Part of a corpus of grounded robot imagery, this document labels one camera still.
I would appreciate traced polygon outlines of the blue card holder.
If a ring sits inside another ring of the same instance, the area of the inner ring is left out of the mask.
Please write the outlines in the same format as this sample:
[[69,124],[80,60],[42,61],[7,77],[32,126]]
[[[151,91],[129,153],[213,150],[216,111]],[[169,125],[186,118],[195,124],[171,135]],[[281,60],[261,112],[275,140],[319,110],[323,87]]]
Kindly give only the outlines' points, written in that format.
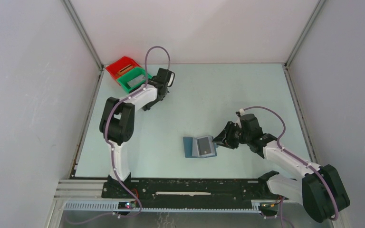
[[210,135],[201,137],[183,137],[185,158],[210,158],[216,157],[216,148],[213,137]]

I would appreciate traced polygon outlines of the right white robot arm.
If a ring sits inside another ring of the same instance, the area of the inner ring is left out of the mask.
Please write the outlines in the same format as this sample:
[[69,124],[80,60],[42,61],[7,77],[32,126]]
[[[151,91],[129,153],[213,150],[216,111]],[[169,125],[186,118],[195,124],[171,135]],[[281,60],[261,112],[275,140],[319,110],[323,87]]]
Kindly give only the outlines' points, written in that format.
[[316,222],[334,220],[339,212],[350,206],[350,198],[337,169],[328,164],[302,159],[288,151],[272,134],[264,133],[254,114],[240,115],[236,123],[229,121],[213,139],[222,147],[236,149],[245,144],[261,158],[271,161],[291,174],[286,178],[278,172],[268,172],[257,186],[265,199],[273,195],[286,197],[303,206]]

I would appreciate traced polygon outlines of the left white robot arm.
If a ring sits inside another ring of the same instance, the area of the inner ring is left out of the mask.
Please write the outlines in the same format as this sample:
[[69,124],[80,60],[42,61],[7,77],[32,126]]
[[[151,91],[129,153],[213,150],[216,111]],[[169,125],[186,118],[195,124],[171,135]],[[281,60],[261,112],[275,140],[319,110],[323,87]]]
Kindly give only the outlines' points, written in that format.
[[148,111],[164,100],[175,80],[175,73],[169,69],[158,69],[157,75],[146,79],[131,93],[121,98],[106,100],[99,130],[110,150],[110,177],[118,180],[113,192],[120,198],[129,196],[131,184],[125,180],[130,175],[127,158],[127,143],[134,133],[135,113]]

